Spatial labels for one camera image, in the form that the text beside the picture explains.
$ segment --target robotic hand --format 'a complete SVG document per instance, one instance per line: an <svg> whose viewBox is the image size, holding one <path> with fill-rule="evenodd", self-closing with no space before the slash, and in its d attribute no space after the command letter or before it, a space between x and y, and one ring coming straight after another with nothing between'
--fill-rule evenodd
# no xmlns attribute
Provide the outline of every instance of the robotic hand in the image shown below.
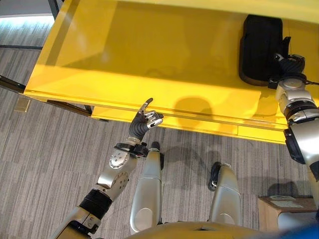
<svg viewBox="0 0 319 239"><path fill-rule="evenodd" d="M310 82L302 74L305 59L299 55L284 58L275 55L283 74L276 84L276 99L287 119L284 130L286 145L293 160L308 167L309 180L316 206L319 205L319 109L310 93L305 90Z"/></svg>
<svg viewBox="0 0 319 239"><path fill-rule="evenodd" d="M88 233L96 232L110 205L126 187L137 158L148 154L146 143L142 143L145 133L163 122L162 114L145 111L152 100L142 105L130 125L128 138L113 148L97 184L54 232L52 239L89 239Z"/></svg>

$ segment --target yellow tabletop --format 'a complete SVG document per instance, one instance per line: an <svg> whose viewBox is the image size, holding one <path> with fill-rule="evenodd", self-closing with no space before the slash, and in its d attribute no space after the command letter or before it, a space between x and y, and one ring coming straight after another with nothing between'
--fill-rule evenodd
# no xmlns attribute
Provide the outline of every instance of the yellow tabletop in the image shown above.
<svg viewBox="0 0 319 239"><path fill-rule="evenodd" d="M24 94L97 106L92 117L123 121L131 120L153 97L149 109L166 116L166 127L284 142L286 120L275 90L248 85L238 77L239 41L247 16L242 7L227 12L213 10L220 9L219 0L206 1L211 3L208 9L194 8L194 1L181 2L183 6L66 0ZM223 2L224 10L234 11L234 1ZM294 8L297 19L319 22L311 15L314 9L318 12L318 4L291 3L299 4ZM306 6L313 8L305 11ZM292 37L290 51L305 56L305 74L318 81L319 26L287 19L283 23L284 36ZM319 87L307 90L319 105Z"/></svg>

